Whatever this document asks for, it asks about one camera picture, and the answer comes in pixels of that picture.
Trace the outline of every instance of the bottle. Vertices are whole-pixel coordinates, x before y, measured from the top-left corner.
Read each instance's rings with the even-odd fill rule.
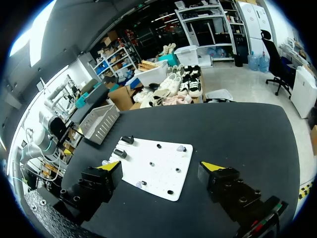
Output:
[[[248,55],[248,61],[250,70],[259,70],[259,58],[254,55],[254,52],[251,52],[251,55]]]
[[[260,71],[263,73],[268,72],[268,67],[269,67],[269,58],[265,56],[265,53],[263,51],[263,55],[259,57],[260,61]]]

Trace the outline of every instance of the yellow and black tape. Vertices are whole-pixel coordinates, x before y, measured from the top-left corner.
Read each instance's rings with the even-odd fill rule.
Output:
[[[312,186],[313,186],[313,183],[311,182],[311,183],[307,184],[305,187],[302,187],[299,190],[298,200],[301,200],[304,197],[306,197],[309,194],[309,191],[311,190]]]

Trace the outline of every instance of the white cabinet door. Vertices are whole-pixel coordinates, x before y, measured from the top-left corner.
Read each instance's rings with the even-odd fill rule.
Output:
[[[261,56],[264,51],[265,55],[269,57],[267,49],[262,40],[256,39],[256,38],[250,38],[250,44],[251,44],[251,51],[253,51],[256,56]]]
[[[258,17],[252,4],[247,2],[238,2],[243,12],[245,24],[247,25],[249,37],[261,39],[261,31],[258,23]]]
[[[257,5],[252,5],[252,7],[256,13],[256,16],[257,16],[257,19],[259,22],[259,26],[260,26],[260,30],[266,30],[272,36],[271,27],[269,25],[269,21],[268,21],[268,18],[267,18],[267,15],[266,15],[264,8],[261,6],[257,6]]]

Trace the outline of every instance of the office chair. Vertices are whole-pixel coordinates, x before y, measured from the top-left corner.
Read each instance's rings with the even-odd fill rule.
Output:
[[[275,76],[274,79],[267,79],[265,83],[268,84],[268,82],[274,82],[279,84],[277,92],[275,93],[276,96],[278,95],[281,86],[284,87],[285,90],[291,95],[291,92],[289,91],[289,85],[291,84],[290,79],[292,78],[292,75],[284,67],[282,60],[275,47],[275,44],[272,41],[270,41],[271,34],[265,30],[261,31],[262,41],[264,42],[265,47],[270,56],[268,69]]]

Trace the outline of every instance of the screw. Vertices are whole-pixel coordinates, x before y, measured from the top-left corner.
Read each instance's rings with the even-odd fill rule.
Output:
[[[75,202],[78,202],[78,201],[80,200],[80,197],[79,197],[79,196],[74,196],[73,200],[74,200]]]
[[[40,201],[40,204],[41,204],[42,206],[45,206],[45,205],[46,205],[46,200],[44,200],[44,199],[41,200],[41,201]]]
[[[36,205],[32,205],[31,208],[33,212],[36,212],[38,210],[38,207]]]

